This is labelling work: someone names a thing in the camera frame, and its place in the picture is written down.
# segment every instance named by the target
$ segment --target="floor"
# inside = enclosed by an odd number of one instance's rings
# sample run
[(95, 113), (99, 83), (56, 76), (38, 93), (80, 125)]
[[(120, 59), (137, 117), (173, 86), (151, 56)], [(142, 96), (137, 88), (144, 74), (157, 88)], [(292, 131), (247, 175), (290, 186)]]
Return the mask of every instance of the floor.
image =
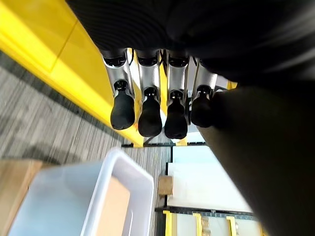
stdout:
[[(168, 142), (164, 134), (151, 142)], [(35, 158), (56, 164), (102, 160), (129, 143), (0, 52), (0, 159)], [(155, 180), (170, 161), (169, 147), (123, 148)], [(155, 231), (153, 211), (150, 236)]]

